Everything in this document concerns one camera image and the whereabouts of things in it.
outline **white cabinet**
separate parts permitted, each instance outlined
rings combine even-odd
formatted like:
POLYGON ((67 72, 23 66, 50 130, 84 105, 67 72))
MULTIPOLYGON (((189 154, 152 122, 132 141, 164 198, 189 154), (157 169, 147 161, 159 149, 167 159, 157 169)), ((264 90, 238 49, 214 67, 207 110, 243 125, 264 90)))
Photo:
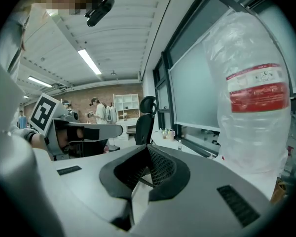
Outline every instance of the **white cabinet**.
POLYGON ((138 94, 114 95, 114 106, 118 121, 127 117, 127 110, 136 110, 140 116, 138 94))

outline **office chair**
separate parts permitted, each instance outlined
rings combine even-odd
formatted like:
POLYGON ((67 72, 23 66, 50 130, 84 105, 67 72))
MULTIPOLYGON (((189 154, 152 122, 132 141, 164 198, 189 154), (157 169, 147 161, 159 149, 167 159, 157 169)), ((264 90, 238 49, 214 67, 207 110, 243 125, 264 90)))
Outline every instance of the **office chair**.
POLYGON ((150 144, 151 133, 153 129, 154 116, 157 112, 156 100, 153 96, 143 98, 139 110, 145 115, 141 116, 136 123, 136 132, 127 132, 135 137, 136 145, 150 144))

